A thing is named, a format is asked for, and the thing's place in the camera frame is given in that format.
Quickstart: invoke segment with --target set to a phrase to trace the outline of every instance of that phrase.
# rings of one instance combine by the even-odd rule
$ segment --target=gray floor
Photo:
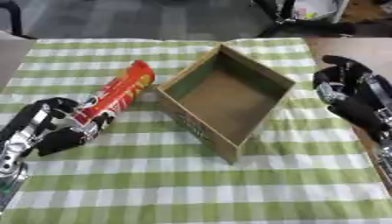
[[[271,23],[249,0],[15,0],[25,33],[40,39],[252,38]],[[0,29],[8,28],[0,10]]]

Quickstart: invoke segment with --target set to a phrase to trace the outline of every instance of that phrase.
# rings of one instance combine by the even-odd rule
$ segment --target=green stripe
[[[268,120],[265,130],[325,130],[325,129],[350,129],[350,124],[339,118],[318,120]]]
[[[254,155],[346,155],[363,153],[365,149],[359,141],[330,143],[260,143],[255,149],[246,149],[247,156]],[[62,151],[46,157],[32,153],[29,161],[40,160],[79,160],[79,159],[115,159],[115,158],[186,158],[186,157],[217,157],[217,154],[201,144],[188,145],[124,145],[79,147]]]
[[[165,61],[165,60],[196,60],[206,52],[183,52],[180,54],[160,53],[149,55],[104,55],[104,56],[27,56],[24,58],[24,63],[72,63],[72,62],[112,62],[112,61]],[[301,60],[306,57],[307,52],[287,52],[286,57],[291,60]],[[281,53],[258,53],[252,52],[249,56],[258,60],[281,60]]]
[[[206,52],[193,52],[193,53],[181,53],[181,54],[149,54],[149,55],[106,55],[106,56],[56,56],[56,57],[36,57],[28,56],[24,59],[24,63],[81,63],[81,62],[113,62],[113,61],[133,61],[133,60],[145,60],[145,61],[162,61],[165,63],[166,60],[196,60],[198,57]]]
[[[226,43],[229,46],[241,46],[241,47],[257,47],[257,46],[270,46],[270,47],[276,47],[276,46],[297,46],[297,45],[304,45],[306,46],[306,43],[298,38],[298,39],[270,39],[266,40],[264,39],[263,41],[260,41],[260,39],[245,39],[242,41],[228,41]]]
[[[155,68],[155,74],[178,74],[183,67]],[[314,73],[314,66],[272,66],[272,69],[281,74],[309,74]],[[15,78],[29,77],[102,77],[116,75],[118,69],[99,70],[18,70]]]
[[[56,179],[56,181],[49,185],[48,179]],[[380,179],[373,167],[338,171],[328,171],[327,169],[145,173],[129,171],[116,174],[32,176],[22,191],[100,190],[165,186],[336,185],[374,182],[380,182]]]
[[[313,81],[308,80],[308,81],[297,82],[297,88],[303,90],[313,90]]]
[[[286,109],[320,109],[326,108],[326,105],[318,98],[289,98],[283,102],[282,107]]]
[[[180,46],[215,46],[212,41],[173,41],[173,42],[111,42],[111,43],[36,43],[33,49],[118,49],[118,48],[146,48],[146,47],[180,47]]]
[[[348,122],[341,119],[319,120],[268,120],[264,123],[264,130],[325,130],[325,129],[350,129]],[[115,122],[105,129],[104,133],[156,133],[167,131],[185,131],[182,126],[174,121],[168,122]]]
[[[155,74],[178,74],[185,67],[156,68]],[[119,69],[99,69],[99,70],[18,70],[15,78],[40,78],[40,77],[104,77],[115,76]]]
[[[17,86],[17,87],[6,87],[2,94],[3,95],[42,95],[42,94],[90,94],[94,91],[100,89],[102,85],[91,85],[91,86],[40,86],[40,83],[32,83],[30,86]]]
[[[4,224],[26,223],[27,215],[42,217],[45,223],[59,223],[60,217],[77,217],[71,223],[187,223],[218,221],[346,220],[392,218],[388,199],[322,202],[221,203],[196,205],[110,206],[6,211]],[[222,215],[234,212],[234,219]],[[190,214],[202,214],[201,217]]]

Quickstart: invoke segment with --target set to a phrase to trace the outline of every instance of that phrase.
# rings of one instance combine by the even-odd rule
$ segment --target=box wall
[[[230,164],[237,160],[237,147],[235,145],[175,102],[168,94],[160,90],[158,90],[158,94],[160,108],[177,124],[187,128],[204,145],[211,148]]]

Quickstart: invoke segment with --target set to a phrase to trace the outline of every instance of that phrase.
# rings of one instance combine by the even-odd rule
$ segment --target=white object
[[[279,9],[282,9],[285,0],[277,0]],[[300,19],[320,19],[334,15],[338,10],[335,0],[297,0],[294,5],[294,15]]]
[[[285,0],[276,0],[279,10]],[[349,0],[297,0],[294,5],[294,14],[300,19],[329,18],[333,23],[340,21]]]

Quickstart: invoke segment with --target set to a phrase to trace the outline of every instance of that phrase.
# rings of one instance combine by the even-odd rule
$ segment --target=table
[[[40,40],[0,95],[0,122],[40,98],[80,100],[136,59],[166,81],[214,44]],[[94,142],[29,157],[33,176],[2,223],[390,223],[392,203],[361,143],[312,91],[316,67],[305,42],[228,44],[298,82],[255,151],[224,163],[144,92]]]

